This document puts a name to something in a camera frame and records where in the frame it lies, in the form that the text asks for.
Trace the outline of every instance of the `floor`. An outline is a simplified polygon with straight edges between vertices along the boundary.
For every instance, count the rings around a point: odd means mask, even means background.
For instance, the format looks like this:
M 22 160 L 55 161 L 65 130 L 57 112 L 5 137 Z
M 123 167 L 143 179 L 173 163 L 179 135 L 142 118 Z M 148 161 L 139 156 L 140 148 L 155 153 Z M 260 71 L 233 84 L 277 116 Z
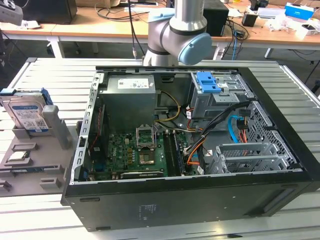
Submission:
M 37 58 L 53 58 L 52 55 L 47 53 L 47 42 L 45 41 L 34 41 L 30 40 L 19 40 L 16 45 L 24 52 L 27 57 L 37 57 Z M 89 42 L 80 42 L 81 54 L 76 54 L 76 46 L 73 42 L 63 42 L 63 49 L 65 52 L 66 58 L 123 58 L 130 59 L 132 58 L 132 45 L 129 43 L 98 43 L 99 53 L 94 54 L 92 50 L 92 45 Z M 147 45 L 143 44 L 142 46 L 144 51 L 147 50 Z M 265 48 L 243 48 L 239 53 L 237 60 L 256 60 L 256 61 L 265 61 L 264 58 Z M 209 56 L 213 56 L 214 47 Z M 281 65 L 287 65 L 295 75 L 298 76 L 303 82 L 308 77 L 311 70 L 314 68 L 314 64 L 317 64 L 317 61 L 320 60 L 320 51 L 316 51 L 313 54 L 313 51 L 300 51 L 298 53 L 304 59 L 301 59 L 296 55 L 292 50 L 287 49 L 275 49 L 269 60 L 277 61 Z M 24 64 L 26 58 L 20 53 L 20 51 L 14 47 L 12 43 L 8 43 L 6 50 L 5 65 L 0 70 L 0 89 L 5 88 L 14 78 L 18 70 Z M 231 55 L 225 55 L 225 60 L 230 60 Z M 311 64 L 309 60 L 315 60 L 314 64 Z M 315 81 L 320 80 L 320 65 L 313 72 L 310 77 L 307 86 L 312 88 L 315 85 Z

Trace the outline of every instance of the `open computer tower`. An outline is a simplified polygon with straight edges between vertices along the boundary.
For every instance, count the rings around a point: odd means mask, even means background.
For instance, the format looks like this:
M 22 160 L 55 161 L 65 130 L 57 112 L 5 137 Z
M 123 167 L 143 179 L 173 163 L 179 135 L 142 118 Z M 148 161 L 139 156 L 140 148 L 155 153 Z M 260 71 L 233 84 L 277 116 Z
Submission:
M 320 164 L 249 68 L 99 67 L 64 198 L 88 231 L 271 216 Z

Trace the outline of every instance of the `black speaker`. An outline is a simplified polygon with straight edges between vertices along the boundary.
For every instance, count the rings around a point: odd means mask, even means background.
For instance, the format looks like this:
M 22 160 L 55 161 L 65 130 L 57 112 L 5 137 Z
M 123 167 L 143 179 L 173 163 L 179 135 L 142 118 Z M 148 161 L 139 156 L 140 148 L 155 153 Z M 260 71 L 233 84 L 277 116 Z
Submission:
M 208 22 L 206 32 L 212 37 L 221 37 L 228 13 L 229 9 L 220 0 L 204 0 L 203 16 Z
M 255 25 L 258 15 L 245 13 L 242 18 L 242 25 L 245 27 L 253 27 Z

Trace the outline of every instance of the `metal table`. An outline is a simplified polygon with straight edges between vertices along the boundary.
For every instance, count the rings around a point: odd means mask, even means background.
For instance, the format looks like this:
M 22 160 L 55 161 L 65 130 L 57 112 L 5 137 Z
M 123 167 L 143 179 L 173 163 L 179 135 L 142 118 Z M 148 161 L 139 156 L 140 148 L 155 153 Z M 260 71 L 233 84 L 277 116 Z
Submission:
M 67 125 L 81 120 L 96 66 L 141 65 L 130 59 L 30 59 L 9 85 L 48 89 Z M 286 67 L 275 61 L 203 61 L 213 67 L 249 67 L 267 93 L 320 161 L 320 101 Z M 14 135 L 13 122 L 0 107 L 0 158 Z M 299 196 L 272 217 L 204 222 L 89 233 L 60 194 L 0 198 L 0 239 L 209 240 L 316 239 L 320 236 L 320 191 Z

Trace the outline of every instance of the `blue drive bay latch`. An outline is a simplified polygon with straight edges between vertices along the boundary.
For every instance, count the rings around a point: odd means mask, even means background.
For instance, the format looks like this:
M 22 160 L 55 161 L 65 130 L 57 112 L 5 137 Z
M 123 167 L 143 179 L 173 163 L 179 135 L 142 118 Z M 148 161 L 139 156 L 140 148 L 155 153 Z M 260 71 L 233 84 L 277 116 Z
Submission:
M 207 93 L 221 93 L 221 88 L 217 86 L 216 78 L 209 71 L 198 71 L 196 73 L 197 82 L 201 86 L 201 91 Z

